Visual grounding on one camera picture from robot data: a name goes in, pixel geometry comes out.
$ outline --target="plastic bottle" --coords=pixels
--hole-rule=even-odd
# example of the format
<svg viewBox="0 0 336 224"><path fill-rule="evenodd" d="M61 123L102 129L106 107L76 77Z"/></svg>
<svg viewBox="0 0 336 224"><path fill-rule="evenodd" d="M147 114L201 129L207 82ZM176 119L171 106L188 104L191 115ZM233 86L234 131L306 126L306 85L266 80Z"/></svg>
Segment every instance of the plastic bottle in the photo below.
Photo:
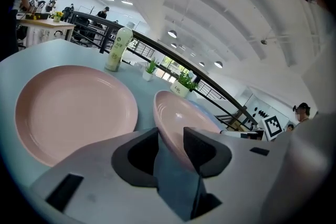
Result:
<svg viewBox="0 0 336 224"><path fill-rule="evenodd" d="M105 64L105 68L117 72L121 62L122 54L124 53L127 45L133 38L134 23L128 22L126 26L119 29L115 37L113 46L110 50L108 60Z"/></svg>

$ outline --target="small green plant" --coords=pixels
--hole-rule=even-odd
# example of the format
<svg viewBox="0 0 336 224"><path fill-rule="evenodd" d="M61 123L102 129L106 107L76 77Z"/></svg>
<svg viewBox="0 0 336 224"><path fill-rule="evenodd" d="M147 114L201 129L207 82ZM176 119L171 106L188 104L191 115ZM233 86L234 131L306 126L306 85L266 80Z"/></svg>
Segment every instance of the small green plant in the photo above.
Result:
<svg viewBox="0 0 336 224"><path fill-rule="evenodd" d="M151 61L146 65L146 72L152 74L158 64L159 62L155 62L155 58L151 59Z"/></svg>
<svg viewBox="0 0 336 224"><path fill-rule="evenodd" d="M194 77L194 74L192 71L189 71L188 73L181 72L178 81L180 84L182 84L184 87L188 88L189 90L196 90L198 88L198 84L191 81L193 77Z"/></svg>

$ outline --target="white pot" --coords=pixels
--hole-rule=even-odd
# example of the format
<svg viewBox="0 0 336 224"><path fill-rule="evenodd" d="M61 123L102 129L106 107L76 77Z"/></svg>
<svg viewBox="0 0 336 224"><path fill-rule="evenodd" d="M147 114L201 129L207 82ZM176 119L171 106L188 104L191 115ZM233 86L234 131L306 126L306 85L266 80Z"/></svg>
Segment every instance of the white pot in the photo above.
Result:
<svg viewBox="0 0 336 224"><path fill-rule="evenodd" d="M153 79L153 74L149 74L146 72L146 70L144 70L142 77L145 81L151 81Z"/></svg>
<svg viewBox="0 0 336 224"><path fill-rule="evenodd" d="M177 80L175 80L174 83L171 85L170 90L176 95L181 96L183 98L185 98L189 93L189 89L184 87Z"/></svg>
<svg viewBox="0 0 336 224"><path fill-rule="evenodd" d="M61 21L61 17L55 16L54 17L54 22L59 23Z"/></svg>

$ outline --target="metal railing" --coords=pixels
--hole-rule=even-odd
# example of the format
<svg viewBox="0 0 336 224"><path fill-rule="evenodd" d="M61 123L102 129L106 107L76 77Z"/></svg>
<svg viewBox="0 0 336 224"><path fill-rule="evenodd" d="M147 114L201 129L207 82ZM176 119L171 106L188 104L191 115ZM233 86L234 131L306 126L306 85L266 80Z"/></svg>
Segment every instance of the metal railing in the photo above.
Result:
<svg viewBox="0 0 336 224"><path fill-rule="evenodd" d="M130 48L131 50L134 50L135 52L141 54L142 56L145 56L148 59L151 59L151 57L153 56L154 50L136 39L134 39L133 41L130 42L130 44L128 45L128 48Z"/></svg>
<svg viewBox="0 0 336 224"><path fill-rule="evenodd" d="M116 24L114 22L111 22L109 20L81 13L81 12L73 12L74 16L71 18L71 23L75 24L75 31L73 31L73 38L71 41L74 41L77 44L80 44L81 41L78 41L78 37L83 38L86 40L86 42L89 42L93 44L94 46L97 46L100 48L100 53L109 52L106 50L107 44L110 43L113 46L114 39L111 38L111 34L116 32L115 30L119 30L122 25ZM105 25L105 29L99 29L101 30L99 33L98 31L95 32L95 35L98 35L100 38L96 38L98 40L95 40L95 36L92 37L91 35L87 35L86 31L92 32L92 26L89 27L89 20L92 20L93 22L96 22L98 24ZM193 73L196 75L195 82L200 83L201 81L204 81L212 90L211 94L218 94L222 98L225 98L227 101L229 101L231 104L233 104L239 111L242 112L242 114L246 115L246 117L251 120L255 125L257 125L256 120L246 111L245 108L243 108L228 92L226 92L222 87L220 87L215 81L213 81L211 78L209 78L205 73L203 73L202 70L197 68L195 65L193 65L191 62L188 62L181 56L177 55L174 51L168 49L167 47L155 42L154 40L142 35L141 33L138 33L136 31L133 31L133 38L135 40L138 40L139 42L145 44L145 46L149 47L150 49L157 50L158 52L168 56L175 62L179 63L183 67L185 67L187 70L192 70ZM150 61L147 57L150 52L146 54L146 56L142 55L139 52L136 52L135 50L131 48L127 48L128 51L132 52L133 54L137 55L138 57L146 60L147 62ZM170 72L167 68L161 67L159 65L156 65L157 68L160 68L161 70L169 73L171 76L178 78L178 76L172 72ZM203 93L199 91L195 91L198 94L202 95L205 99L207 99L209 102L211 102L213 105L217 106L218 108L222 109L226 114L230 115L233 119L235 119L237 122L239 122L241 125L244 125L242 122L240 122L237 118L235 118L233 115L231 115L229 112L227 112L225 109L223 109L221 106L219 106L217 103L215 103L213 100L211 100L208 96L204 95Z"/></svg>
<svg viewBox="0 0 336 224"><path fill-rule="evenodd" d="M212 100L226 100L223 96L221 96L218 92L216 92L214 89L209 87L207 84L204 83L204 81L200 81L198 83L198 91L204 94L205 96L209 97Z"/></svg>

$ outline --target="light blue table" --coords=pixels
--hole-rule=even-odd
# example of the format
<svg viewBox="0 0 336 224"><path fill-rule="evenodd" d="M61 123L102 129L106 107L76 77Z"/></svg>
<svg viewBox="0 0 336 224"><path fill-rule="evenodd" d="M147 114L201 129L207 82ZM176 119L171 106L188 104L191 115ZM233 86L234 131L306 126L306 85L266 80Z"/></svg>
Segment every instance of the light blue table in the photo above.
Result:
<svg viewBox="0 0 336 224"><path fill-rule="evenodd" d="M169 90L170 83L155 76L146 82L139 69L126 63L121 63L118 72L108 72L104 69L107 56L98 50L56 39L32 46L0 62L0 152L16 183L29 187L50 169L22 146L14 121L16 100L22 88L32 77L48 68L78 65L110 73L124 83L136 99L139 114L135 130L155 127L154 96L160 90ZM199 176L185 170L160 137L154 176L158 178L159 195L183 220L189 220Z"/></svg>
<svg viewBox="0 0 336 224"><path fill-rule="evenodd" d="M104 70L108 54L56 39L22 50L0 62L0 150L15 181L30 186L48 166L33 158L23 148L16 133L14 112L16 100L24 85L35 75L55 66L79 65ZM150 82L142 79L141 71L121 63L113 76L133 93L139 116L135 130L155 127L154 95L169 90L170 84L158 77Z"/></svg>

